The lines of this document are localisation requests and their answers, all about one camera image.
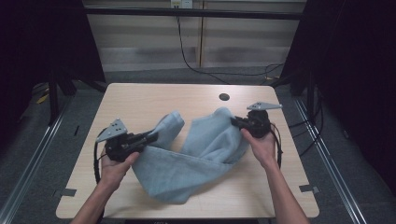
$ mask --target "light wood surface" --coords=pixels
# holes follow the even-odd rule
[[[219,95],[227,93],[229,101]],[[111,84],[92,123],[87,139],[67,184],[76,189],[74,197],[63,196],[56,214],[71,218],[77,213],[95,187],[92,168],[96,136],[114,119],[120,118],[129,132],[151,130],[173,110],[179,111],[186,124],[173,144],[179,150],[186,138],[191,121],[207,116],[221,106],[228,107],[239,117],[248,113],[247,106],[258,101],[278,104],[270,87],[180,84]],[[307,185],[304,168],[290,135],[281,109],[269,110],[269,118],[280,131],[282,139],[282,172],[291,191],[309,217],[318,215],[312,192],[301,193],[299,186]],[[264,170],[251,149],[235,167],[213,183],[203,186],[185,204],[164,204],[151,199],[143,190],[134,172],[124,177],[120,188],[106,206],[105,217],[119,218],[243,218],[273,217],[271,193]]]

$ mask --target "cloth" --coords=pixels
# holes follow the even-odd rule
[[[192,121],[180,152],[170,146],[184,125],[177,111],[155,127],[156,142],[145,147],[132,166],[144,190],[164,203],[185,203],[203,184],[229,172],[248,148],[237,127],[231,124],[229,109]]]

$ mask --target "table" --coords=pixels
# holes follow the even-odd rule
[[[227,93],[228,101],[219,95]],[[56,214],[72,218],[93,191],[92,160],[96,136],[114,119],[120,118],[129,132],[151,130],[173,110],[178,110],[186,124],[172,148],[181,148],[191,121],[226,106],[238,117],[245,117],[247,106],[258,101],[278,104],[273,88],[264,86],[192,85],[192,84],[110,84],[76,166],[66,186],[76,189],[74,197],[63,196]],[[308,217],[318,215],[318,205],[311,191],[301,192],[308,185],[304,167],[290,135],[281,109],[269,110],[269,118],[280,131],[282,139],[282,172],[290,189]],[[215,182],[203,186],[185,204],[164,204],[151,199],[143,190],[134,172],[124,177],[120,188],[106,205],[105,217],[114,218],[258,218],[274,217],[274,207],[266,174],[249,149],[235,167]]]

